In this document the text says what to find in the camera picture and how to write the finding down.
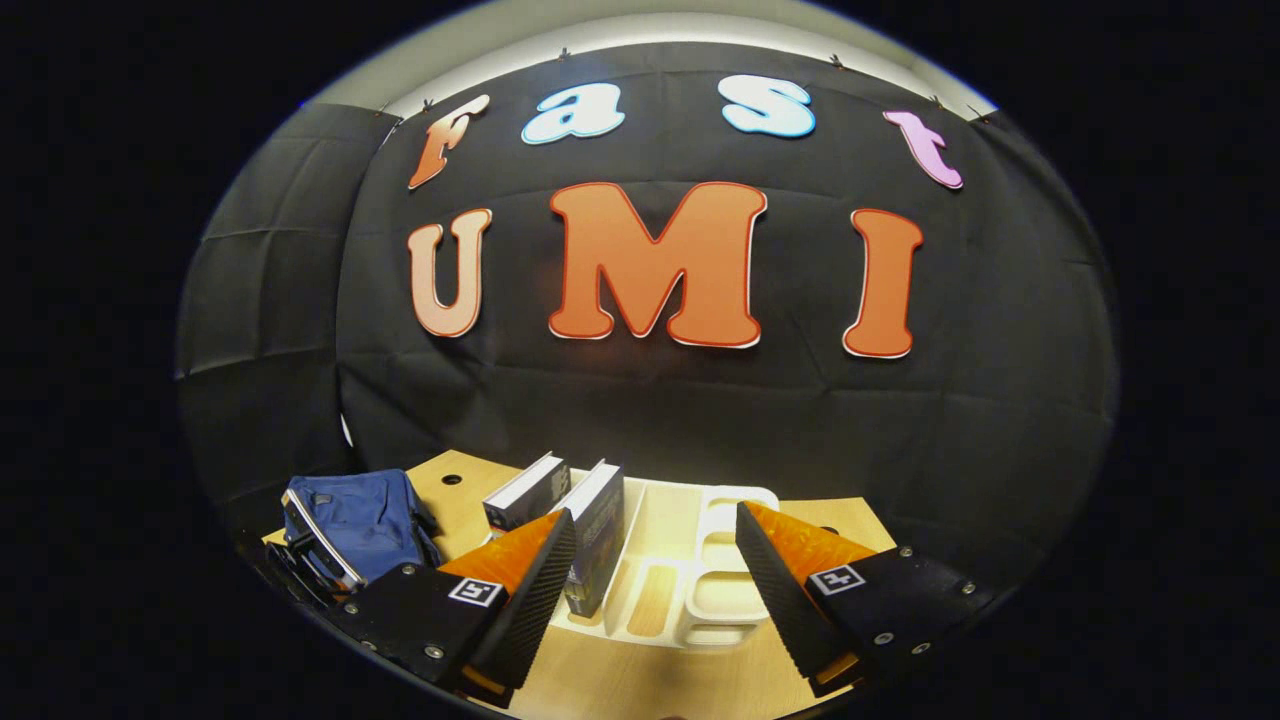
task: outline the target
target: white tray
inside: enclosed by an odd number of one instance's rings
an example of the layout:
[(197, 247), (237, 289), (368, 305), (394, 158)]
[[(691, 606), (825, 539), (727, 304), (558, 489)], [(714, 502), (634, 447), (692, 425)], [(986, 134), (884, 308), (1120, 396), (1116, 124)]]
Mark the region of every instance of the white tray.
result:
[[(571, 482), (585, 475), (575, 469)], [(625, 478), (626, 541), (600, 610), (590, 619), (570, 615), (561, 596), (550, 624), (687, 650), (742, 642), (769, 616), (733, 543), (742, 500), (778, 509), (777, 496), (764, 488)]]

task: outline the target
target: wooden table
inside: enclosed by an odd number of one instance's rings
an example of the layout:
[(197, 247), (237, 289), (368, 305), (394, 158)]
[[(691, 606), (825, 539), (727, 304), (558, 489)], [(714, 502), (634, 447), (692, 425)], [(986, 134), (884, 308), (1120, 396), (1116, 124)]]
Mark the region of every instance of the wooden table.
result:
[[(433, 539), (447, 560), (484, 542), (489, 527), (481, 501), (518, 471), (456, 451), (408, 470), (419, 497), (440, 523), (443, 533)], [(447, 475), (458, 475), (462, 482), (445, 484)], [(785, 500), (780, 510), (835, 528), (877, 552), (897, 544), (861, 498)], [(283, 543), (283, 538), (280, 529), (262, 539)], [(516, 691), (511, 707), (499, 712), (525, 720), (659, 720), (672, 715), (686, 720), (772, 720), (817, 702), (772, 621), (741, 644), (718, 652), (614, 642), (552, 625), (525, 687)]]

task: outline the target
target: pink letter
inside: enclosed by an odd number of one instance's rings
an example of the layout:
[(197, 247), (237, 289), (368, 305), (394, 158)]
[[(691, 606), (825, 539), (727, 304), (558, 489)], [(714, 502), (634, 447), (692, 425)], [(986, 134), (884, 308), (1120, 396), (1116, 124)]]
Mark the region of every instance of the pink letter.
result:
[(947, 146), (941, 135), (924, 127), (920, 118), (916, 118), (911, 113), (884, 113), (884, 119), (902, 129), (906, 146), (911, 149), (911, 156), (915, 158), (915, 163), (920, 165), (920, 169), (940, 184), (951, 190), (960, 190), (964, 184), (960, 173), (948, 168), (942, 161), (942, 155), (938, 154), (938, 147)]

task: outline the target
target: blue letter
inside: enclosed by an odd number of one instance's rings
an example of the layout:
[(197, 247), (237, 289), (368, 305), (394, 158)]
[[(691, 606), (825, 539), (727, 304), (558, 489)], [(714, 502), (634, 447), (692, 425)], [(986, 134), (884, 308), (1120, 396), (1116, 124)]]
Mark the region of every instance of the blue letter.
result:
[(785, 79), (732, 76), (721, 81), (719, 94), (735, 105), (724, 105), (724, 119), (742, 132), (767, 132), (800, 137), (813, 132), (817, 120), (805, 105), (809, 94)]
[(520, 138), (529, 145), (543, 145), (573, 135), (595, 137), (622, 124), (618, 111), (618, 86), (605, 82), (580, 85), (562, 90), (538, 104), (536, 118), (529, 120)]

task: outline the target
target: blue pouch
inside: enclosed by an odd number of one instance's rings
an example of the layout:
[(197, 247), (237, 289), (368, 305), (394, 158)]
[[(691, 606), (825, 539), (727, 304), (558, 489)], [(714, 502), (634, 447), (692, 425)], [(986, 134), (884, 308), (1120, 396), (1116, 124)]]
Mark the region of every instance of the blue pouch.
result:
[[(404, 562), (438, 568), (443, 561), (430, 534), (438, 525), (422, 510), (403, 470), (289, 480), (289, 491), (312, 518), (323, 538), (366, 583)], [(284, 539), (291, 546), (311, 536), (297, 518), (284, 514)], [(339, 579), (332, 562), (310, 552), (311, 568), (330, 582)]]

